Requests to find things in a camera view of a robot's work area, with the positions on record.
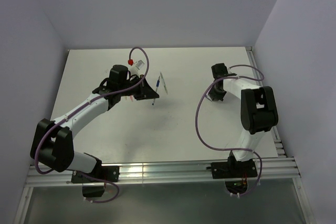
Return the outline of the blue ballpoint pen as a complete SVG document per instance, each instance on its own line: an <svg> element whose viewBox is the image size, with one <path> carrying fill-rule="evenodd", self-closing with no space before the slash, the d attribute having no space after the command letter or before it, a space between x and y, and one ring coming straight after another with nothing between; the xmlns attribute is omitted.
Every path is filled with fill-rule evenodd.
<svg viewBox="0 0 336 224"><path fill-rule="evenodd" d="M158 95L158 88L159 88L159 86L160 86L160 80L161 80L161 76L159 76L158 77L158 79L157 79L157 82L156 82L156 86L155 86L155 93ZM153 101L152 101L152 106L154 106L154 104L155 104L155 101L156 101L156 99L157 99L157 97L154 97L153 98Z"/></svg>

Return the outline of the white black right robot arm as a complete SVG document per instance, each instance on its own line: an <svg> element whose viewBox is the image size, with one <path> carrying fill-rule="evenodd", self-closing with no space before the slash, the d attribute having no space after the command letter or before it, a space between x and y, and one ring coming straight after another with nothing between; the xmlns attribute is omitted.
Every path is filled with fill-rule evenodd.
<svg viewBox="0 0 336 224"><path fill-rule="evenodd" d="M215 84L207 97L211 101L223 101L227 93L240 100L240 121L243 127L238 144L230 152L234 160L227 164L228 173L234 177L245 171L245 163L254 157L254 150L266 132L278 124L278 112L273 89L270 86L260 86L264 74L249 65L259 73L258 78L239 75L231 72L233 68L243 65L226 67L217 63L211 67Z"/></svg>

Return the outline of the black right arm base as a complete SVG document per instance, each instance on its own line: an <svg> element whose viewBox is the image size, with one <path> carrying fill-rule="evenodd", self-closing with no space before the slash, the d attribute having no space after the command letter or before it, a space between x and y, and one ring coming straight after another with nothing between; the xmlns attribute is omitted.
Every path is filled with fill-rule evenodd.
<svg viewBox="0 0 336 224"><path fill-rule="evenodd" d="M252 159L245 162L212 162L206 169L211 171L213 179L237 178L236 181L225 183L226 189L233 194L245 193L248 189L247 179L258 177L256 165Z"/></svg>

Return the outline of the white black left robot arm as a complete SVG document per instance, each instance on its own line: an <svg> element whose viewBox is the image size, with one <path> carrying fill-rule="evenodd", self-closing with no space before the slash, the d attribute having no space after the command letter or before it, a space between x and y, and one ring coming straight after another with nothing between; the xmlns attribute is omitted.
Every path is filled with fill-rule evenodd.
<svg viewBox="0 0 336 224"><path fill-rule="evenodd" d="M91 182L103 178L102 161L87 153L74 150L75 136L96 117L104 114L121 101L133 97L137 101L158 99L144 75L130 71L123 65L114 65L100 85L80 105L54 120L38 122L30 156L35 165L42 163L51 171L82 172Z"/></svg>

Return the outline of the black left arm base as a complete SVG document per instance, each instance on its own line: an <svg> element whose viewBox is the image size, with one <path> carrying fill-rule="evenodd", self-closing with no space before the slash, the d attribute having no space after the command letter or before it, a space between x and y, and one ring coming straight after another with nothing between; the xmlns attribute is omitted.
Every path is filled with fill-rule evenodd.
<svg viewBox="0 0 336 224"><path fill-rule="evenodd" d="M115 200L120 188L116 184L119 180L120 167L119 166L102 166L97 173L86 174L84 172L73 171L71 176L72 184L82 184L82 195L84 200L92 204L108 203ZM107 185L115 188L115 194L104 200L99 200L103 196Z"/></svg>

